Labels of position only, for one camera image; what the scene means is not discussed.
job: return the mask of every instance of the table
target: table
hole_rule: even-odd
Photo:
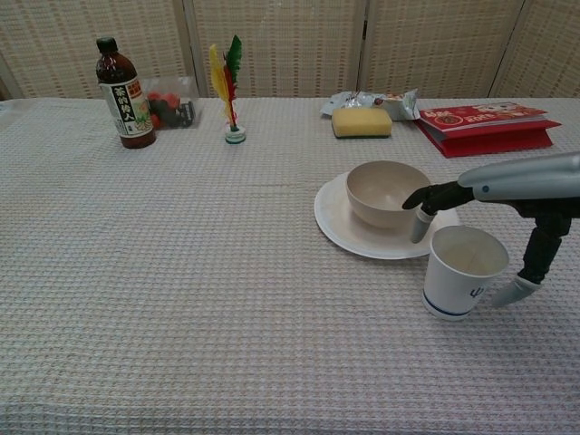
[[[247,99],[241,145],[202,100],[198,128],[126,150],[103,101],[4,103],[0,431],[580,432],[576,223],[542,290],[448,323],[421,304],[426,257],[358,257],[314,221],[318,189],[368,160],[443,182],[580,148],[579,100],[517,101],[563,123],[553,148],[445,159],[410,123],[336,140],[321,99]],[[506,284],[533,222],[458,212],[506,245]]]

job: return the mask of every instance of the red feather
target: red feather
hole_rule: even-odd
[[[224,65],[224,74],[226,75],[226,83],[227,83],[227,96],[229,99],[229,109],[231,110],[232,120],[234,120],[234,127],[236,126],[236,113],[234,112],[234,103],[233,101],[236,99],[236,84],[232,81],[232,73],[227,68],[227,65]]]

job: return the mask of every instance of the red book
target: red book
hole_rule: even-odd
[[[416,123],[445,157],[546,148],[546,129],[560,125],[545,111],[514,102],[420,111]]]

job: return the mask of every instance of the sponge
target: sponge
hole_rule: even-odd
[[[385,109],[344,107],[333,111],[337,138],[385,138],[391,136],[392,121]]]

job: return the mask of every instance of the green feather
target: green feather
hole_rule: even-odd
[[[229,51],[226,56],[226,65],[229,71],[232,73],[232,82],[237,81],[237,72],[239,71],[239,64],[242,60],[242,42],[239,40],[237,35],[234,35],[232,44],[229,47]]]

